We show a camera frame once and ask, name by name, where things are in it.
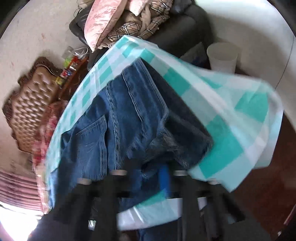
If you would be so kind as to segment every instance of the jeans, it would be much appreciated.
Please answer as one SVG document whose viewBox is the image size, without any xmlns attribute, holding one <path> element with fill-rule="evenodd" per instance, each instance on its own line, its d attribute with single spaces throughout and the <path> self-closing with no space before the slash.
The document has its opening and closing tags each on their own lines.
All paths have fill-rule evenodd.
<svg viewBox="0 0 296 241">
<path fill-rule="evenodd" d="M 132 190 L 141 198 L 130 199 L 124 210 L 159 191 L 153 178 L 160 163 L 178 162 L 189 169 L 211 143 L 182 99 L 139 58 L 109 81 L 72 129 L 62 134 L 61 161 L 51 173 L 53 205 L 78 178 L 100 180 L 133 159 L 138 165 Z"/>
</svg>

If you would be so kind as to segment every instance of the wooden nightstand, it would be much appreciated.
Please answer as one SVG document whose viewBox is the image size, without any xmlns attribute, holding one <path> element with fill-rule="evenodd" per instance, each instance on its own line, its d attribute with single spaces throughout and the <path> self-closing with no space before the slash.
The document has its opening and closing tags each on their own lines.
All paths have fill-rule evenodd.
<svg viewBox="0 0 296 241">
<path fill-rule="evenodd" d="M 61 90 L 59 92 L 58 99 L 59 100 L 70 100 L 84 77 L 87 75 L 87 63 L 88 57 L 84 58 L 76 67 L 76 71 L 70 75 L 66 82 L 60 87 Z"/>
</svg>

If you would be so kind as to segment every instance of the curtain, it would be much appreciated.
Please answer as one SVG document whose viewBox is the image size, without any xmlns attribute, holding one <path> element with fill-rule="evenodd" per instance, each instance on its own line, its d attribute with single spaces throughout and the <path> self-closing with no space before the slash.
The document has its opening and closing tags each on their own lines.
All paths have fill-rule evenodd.
<svg viewBox="0 0 296 241">
<path fill-rule="evenodd" d="M 42 211 L 36 179 L 0 170 L 0 201 L 12 206 Z"/>
</svg>

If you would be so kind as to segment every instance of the bright light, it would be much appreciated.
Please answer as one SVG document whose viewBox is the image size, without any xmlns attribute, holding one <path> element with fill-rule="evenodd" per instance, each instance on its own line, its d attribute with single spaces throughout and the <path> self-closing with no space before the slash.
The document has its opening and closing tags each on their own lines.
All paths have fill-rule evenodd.
<svg viewBox="0 0 296 241">
<path fill-rule="evenodd" d="M 29 234 L 36 228 L 40 212 L 18 208 L 1 203 L 11 211 L 0 207 L 0 222 L 14 241 L 26 241 Z"/>
</svg>

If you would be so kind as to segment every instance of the brown leather headboard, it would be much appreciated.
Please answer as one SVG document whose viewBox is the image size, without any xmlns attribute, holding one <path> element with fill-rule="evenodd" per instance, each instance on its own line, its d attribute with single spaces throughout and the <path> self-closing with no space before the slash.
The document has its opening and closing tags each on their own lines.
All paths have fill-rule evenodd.
<svg viewBox="0 0 296 241">
<path fill-rule="evenodd" d="M 40 58 L 37 59 L 32 68 L 33 71 L 28 73 L 29 78 L 21 77 L 25 79 L 25 81 L 18 81 L 21 88 L 13 92 L 3 107 L 7 122 L 13 130 L 12 136 L 17 140 L 19 149 L 30 153 L 34 135 L 40 126 L 44 111 L 48 105 L 56 101 L 59 90 L 55 82 L 56 76 L 53 75 L 53 73 L 57 74 L 58 70 L 52 69 L 52 63 L 44 57 L 42 60 L 40 64 Z M 11 108 L 11 113 L 7 111 L 7 106 Z"/>
</svg>

